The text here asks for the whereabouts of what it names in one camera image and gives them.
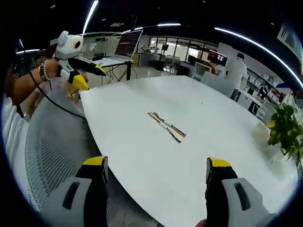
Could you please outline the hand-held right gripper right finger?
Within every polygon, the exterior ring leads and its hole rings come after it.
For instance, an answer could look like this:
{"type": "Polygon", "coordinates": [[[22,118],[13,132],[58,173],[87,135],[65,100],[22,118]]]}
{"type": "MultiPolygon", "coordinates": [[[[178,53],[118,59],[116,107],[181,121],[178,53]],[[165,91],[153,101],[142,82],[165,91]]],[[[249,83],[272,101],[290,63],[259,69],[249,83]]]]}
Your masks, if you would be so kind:
{"type": "Polygon", "coordinates": [[[207,159],[205,200],[207,227],[265,227],[276,215],[249,181],[216,157],[207,159]]]}

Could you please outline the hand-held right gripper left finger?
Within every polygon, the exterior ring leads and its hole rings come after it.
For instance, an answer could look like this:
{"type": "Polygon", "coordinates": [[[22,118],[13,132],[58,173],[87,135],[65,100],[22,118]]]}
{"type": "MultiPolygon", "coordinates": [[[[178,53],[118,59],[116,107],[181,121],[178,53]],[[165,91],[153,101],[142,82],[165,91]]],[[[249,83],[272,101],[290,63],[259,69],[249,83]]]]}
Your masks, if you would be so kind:
{"type": "Polygon", "coordinates": [[[55,189],[42,209],[49,227],[106,227],[108,159],[85,160],[76,176],[55,189]]]}

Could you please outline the person's left hand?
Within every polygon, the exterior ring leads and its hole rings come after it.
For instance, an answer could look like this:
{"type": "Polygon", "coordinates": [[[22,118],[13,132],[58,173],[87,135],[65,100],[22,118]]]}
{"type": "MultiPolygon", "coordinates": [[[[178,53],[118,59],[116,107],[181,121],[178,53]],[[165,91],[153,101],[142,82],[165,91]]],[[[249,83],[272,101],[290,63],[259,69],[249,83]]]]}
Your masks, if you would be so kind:
{"type": "Polygon", "coordinates": [[[55,58],[48,59],[45,61],[45,71],[48,78],[58,78],[61,77],[61,66],[59,61],[55,58]]]}

